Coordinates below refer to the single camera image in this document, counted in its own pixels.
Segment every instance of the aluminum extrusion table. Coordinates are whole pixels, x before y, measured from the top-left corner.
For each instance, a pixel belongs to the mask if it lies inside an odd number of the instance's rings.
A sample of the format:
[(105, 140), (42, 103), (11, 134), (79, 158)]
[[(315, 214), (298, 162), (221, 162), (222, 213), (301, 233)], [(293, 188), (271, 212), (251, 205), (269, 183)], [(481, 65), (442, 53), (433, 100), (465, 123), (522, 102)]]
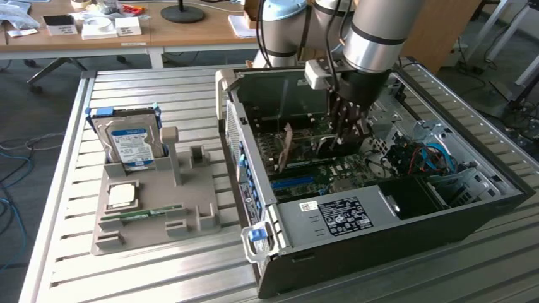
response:
[[(81, 81), (21, 302), (514, 303), (538, 298), (539, 194), (457, 244), (270, 300), (257, 298), (215, 118), (215, 72), (231, 67), (105, 71)], [(406, 69), (538, 188), (537, 162), (421, 67)], [(418, 99), (407, 101), (425, 119), (433, 117)], [(105, 152), (83, 110), (153, 102), (163, 109), (163, 125), (179, 127), (178, 148), (203, 144), (210, 150), (225, 229), (95, 257), (89, 251)]]

